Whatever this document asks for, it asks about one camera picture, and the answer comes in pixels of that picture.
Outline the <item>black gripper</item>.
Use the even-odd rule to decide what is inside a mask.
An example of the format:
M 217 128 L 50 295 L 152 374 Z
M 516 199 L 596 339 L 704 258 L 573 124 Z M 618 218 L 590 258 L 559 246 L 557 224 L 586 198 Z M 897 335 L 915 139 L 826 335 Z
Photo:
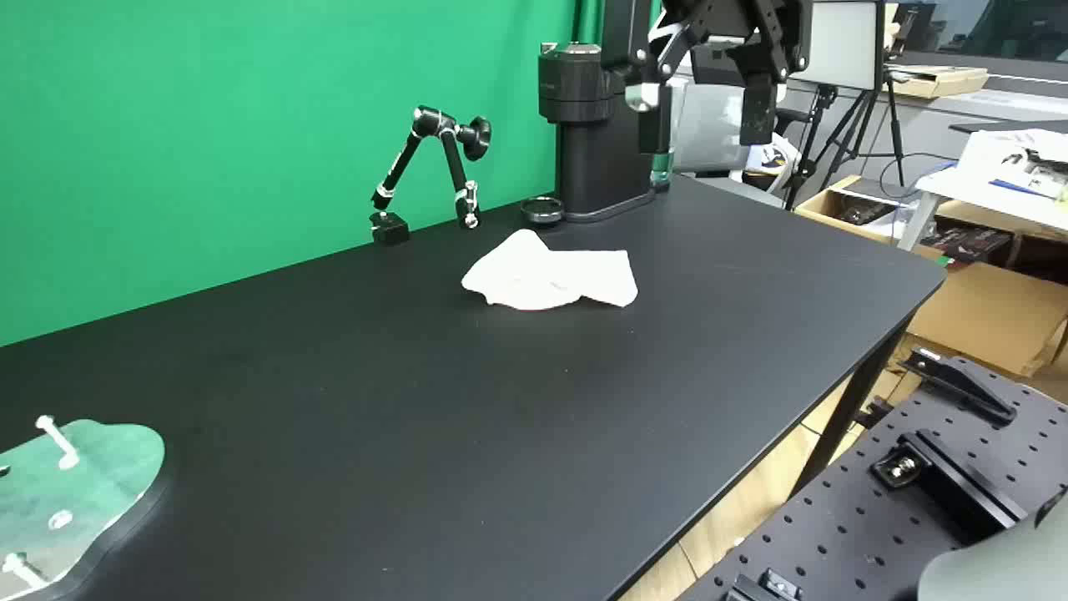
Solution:
M 809 0 L 663 0 L 662 71 L 709 38 L 734 38 L 726 58 L 743 78 L 788 80 L 806 67 Z

